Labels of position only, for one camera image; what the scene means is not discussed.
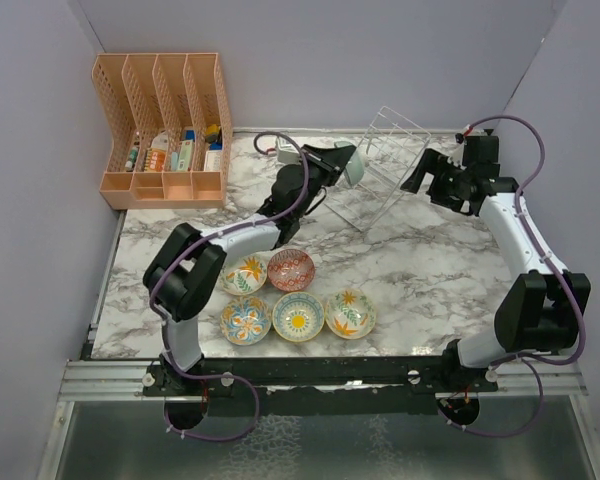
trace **gray wall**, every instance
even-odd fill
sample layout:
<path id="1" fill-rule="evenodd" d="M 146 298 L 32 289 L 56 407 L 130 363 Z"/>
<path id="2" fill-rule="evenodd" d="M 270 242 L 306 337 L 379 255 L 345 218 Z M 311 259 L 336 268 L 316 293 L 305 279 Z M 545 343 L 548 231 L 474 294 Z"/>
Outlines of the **gray wall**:
<path id="1" fill-rule="evenodd" d="M 115 227 L 93 60 L 64 0 L 0 2 L 0 480 L 35 476 Z"/>
<path id="2" fill-rule="evenodd" d="M 564 0 L 79 0 L 105 50 L 218 51 L 234 125 L 502 112 Z"/>
<path id="3" fill-rule="evenodd" d="M 553 250 L 593 290 L 581 361 L 600 434 L 600 0 L 564 7 L 506 113 L 542 134 L 547 163 L 525 192 L 533 217 Z M 523 127 L 500 122 L 506 173 L 522 179 L 538 148 Z"/>

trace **red bowl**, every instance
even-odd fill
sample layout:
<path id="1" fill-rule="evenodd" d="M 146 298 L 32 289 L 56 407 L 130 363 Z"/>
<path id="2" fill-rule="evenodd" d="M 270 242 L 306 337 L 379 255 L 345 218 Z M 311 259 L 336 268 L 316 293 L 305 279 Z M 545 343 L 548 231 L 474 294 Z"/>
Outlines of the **red bowl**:
<path id="1" fill-rule="evenodd" d="M 309 286 L 316 274 L 313 260 L 302 250 L 289 248 L 276 253 L 267 267 L 274 287 L 284 292 L 297 292 Z"/>

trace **dish rack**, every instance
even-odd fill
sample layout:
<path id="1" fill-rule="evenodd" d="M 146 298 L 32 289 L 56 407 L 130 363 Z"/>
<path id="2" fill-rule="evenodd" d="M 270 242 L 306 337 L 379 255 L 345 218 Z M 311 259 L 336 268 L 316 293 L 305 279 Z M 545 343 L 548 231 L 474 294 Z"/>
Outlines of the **dish rack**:
<path id="1" fill-rule="evenodd" d="M 369 229 L 402 197 L 400 185 L 430 141 L 431 133 L 382 107 L 358 143 L 365 164 L 362 180 L 350 187 L 341 178 L 329 190 L 325 205 L 357 229 Z"/>
<path id="2" fill-rule="evenodd" d="M 222 207 L 231 158 L 233 128 L 217 53 L 100 54 L 93 84 L 111 128 L 113 144 L 100 193 L 116 210 Z M 205 130 L 222 129 L 219 171 L 204 171 Z M 185 128 L 195 132 L 189 171 L 171 171 Z M 145 172 L 153 138 L 166 131 L 164 169 Z M 125 163 L 139 140 L 133 171 Z"/>

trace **white wire rack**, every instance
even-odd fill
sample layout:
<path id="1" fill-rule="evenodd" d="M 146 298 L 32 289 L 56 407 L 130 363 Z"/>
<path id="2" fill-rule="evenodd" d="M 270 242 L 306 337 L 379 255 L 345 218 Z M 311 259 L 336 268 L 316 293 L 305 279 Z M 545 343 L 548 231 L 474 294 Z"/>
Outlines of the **white wire rack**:
<path id="1" fill-rule="evenodd" d="M 364 177 L 354 187 L 344 178 L 329 190 L 326 206 L 359 230 L 369 229 L 402 195 L 431 133 L 408 118 L 382 107 L 358 144 Z"/>

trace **blue floral bowl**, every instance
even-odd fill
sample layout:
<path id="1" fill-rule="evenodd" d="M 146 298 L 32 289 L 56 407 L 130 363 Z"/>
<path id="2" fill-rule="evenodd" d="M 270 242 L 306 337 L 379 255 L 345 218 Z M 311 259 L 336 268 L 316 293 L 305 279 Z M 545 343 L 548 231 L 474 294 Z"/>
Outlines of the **blue floral bowl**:
<path id="1" fill-rule="evenodd" d="M 236 345 L 253 345 L 262 340 L 270 328 L 269 307 L 257 297 L 236 298 L 222 311 L 222 334 Z"/>
<path id="2" fill-rule="evenodd" d="M 305 292 L 289 293 L 273 308 L 273 328 L 290 342 L 306 342 L 324 325 L 324 309 L 320 301 Z"/>

